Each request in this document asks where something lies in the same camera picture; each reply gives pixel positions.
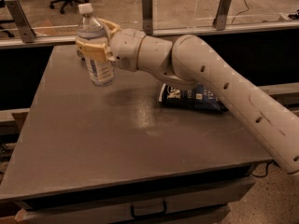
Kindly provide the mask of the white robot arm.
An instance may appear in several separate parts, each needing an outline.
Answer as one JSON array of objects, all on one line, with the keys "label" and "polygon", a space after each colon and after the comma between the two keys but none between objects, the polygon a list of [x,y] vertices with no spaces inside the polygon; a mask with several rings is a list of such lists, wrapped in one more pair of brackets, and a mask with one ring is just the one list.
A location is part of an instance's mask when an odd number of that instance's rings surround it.
[{"label": "white robot arm", "polygon": [[183,35],[171,42],[92,18],[78,27],[76,45],[96,85],[111,82],[116,67],[147,72],[181,90],[204,85],[282,170],[299,175],[299,118],[237,73],[203,39]]}]

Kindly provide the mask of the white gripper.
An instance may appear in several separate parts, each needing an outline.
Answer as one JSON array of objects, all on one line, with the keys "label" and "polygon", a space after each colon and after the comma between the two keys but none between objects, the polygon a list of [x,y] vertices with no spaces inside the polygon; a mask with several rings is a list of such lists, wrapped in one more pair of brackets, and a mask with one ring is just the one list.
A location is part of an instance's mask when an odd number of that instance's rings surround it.
[{"label": "white gripper", "polygon": [[90,60],[105,63],[113,61],[120,69],[135,72],[137,70],[137,56],[146,34],[135,29],[124,29],[113,22],[104,19],[99,20],[102,27],[101,39],[110,41],[107,43],[93,44],[83,40],[76,40],[78,51]]}]

